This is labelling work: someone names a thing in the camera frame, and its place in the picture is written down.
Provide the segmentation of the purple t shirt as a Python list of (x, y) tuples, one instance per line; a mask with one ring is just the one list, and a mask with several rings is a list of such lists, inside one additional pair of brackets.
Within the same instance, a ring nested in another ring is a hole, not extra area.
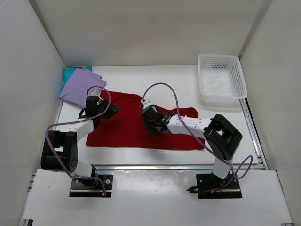
[(101, 75), (87, 69), (77, 68), (65, 84), (59, 98), (85, 108), (87, 90), (91, 86), (105, 87), (106, 81), (102, 79)]

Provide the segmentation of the red t shirt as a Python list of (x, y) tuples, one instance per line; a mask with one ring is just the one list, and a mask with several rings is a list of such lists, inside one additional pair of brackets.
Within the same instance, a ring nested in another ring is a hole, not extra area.
[(89, 147), (133, 147), (163, 150), (203, 150), (191, 135), (151, 134), (143, 125), (141, 99), (136, 94), (109, 92), (112, 105), (119, 108), (113, 117), (100, 119), (100, 125), (87, 137)]

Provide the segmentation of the teal t shirt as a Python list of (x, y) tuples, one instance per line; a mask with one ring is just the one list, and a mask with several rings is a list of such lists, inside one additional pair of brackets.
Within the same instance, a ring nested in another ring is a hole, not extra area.
[(62, 87), (60, 89), (60, 93), (62, 92), (62, 90), (64, 89), (65, 84), (67, 83), (67, 81), (70, 79), (70, 77), (72, 76), (72, 74), (74, 73), (74, 71), (77, 68), (79, 68), (79, 69), (87, 69), (89, 71), (92, 71), (92, 66), (64, 68), (64, 70), (63, 70), (63, 85), (62, 85)]

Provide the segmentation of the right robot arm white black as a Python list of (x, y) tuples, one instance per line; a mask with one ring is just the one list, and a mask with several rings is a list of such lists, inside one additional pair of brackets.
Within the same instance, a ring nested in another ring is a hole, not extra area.
[(141, 107), (143, 124), (149, 132), (183, 134), (205, 139), (215, 156), (212, 170), (214, 182), (220, 187), (230, 182), (233, 156), (243, 136), (223, 115), (199, 119), (175, 113), (163, 114), (153, 104), (142, 104)]

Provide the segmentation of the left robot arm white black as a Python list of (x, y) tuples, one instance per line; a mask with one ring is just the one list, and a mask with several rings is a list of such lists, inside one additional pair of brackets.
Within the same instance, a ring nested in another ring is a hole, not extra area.
[(60, 130), (46, 130), (40, 165), (43, 170), (65, 172), (72, 179), (82, 183), (88, 189), (105, 186), (99, 179), (94, 165), (79, 160), (78, 142), (86, 135), (96, 130), (100, 119), (110, 119), (119, 108), (109, 100), (96, 95), (86, 98), (86, 107), (83, 108), (78, 121)]

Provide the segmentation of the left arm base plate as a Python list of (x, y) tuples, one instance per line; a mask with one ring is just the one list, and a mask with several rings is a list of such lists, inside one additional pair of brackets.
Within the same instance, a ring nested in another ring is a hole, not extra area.
[(103, 186), (99, 182), (99, 180), (75, 178), (71, 182), (69, 196), (111, 198), (113, 187), (113, 172), (98, 171), (97, 175), (105, 187), (105, 192), (103, 191)]

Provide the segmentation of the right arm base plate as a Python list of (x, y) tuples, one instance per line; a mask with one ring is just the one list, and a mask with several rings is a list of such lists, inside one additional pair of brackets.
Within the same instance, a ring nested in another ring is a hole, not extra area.
[(241, 199), (243, 198), (239, 181), (229, 174), (220, 180), (213, 174), (197, 174), (197, 187), (194, 191), (198, 199)]

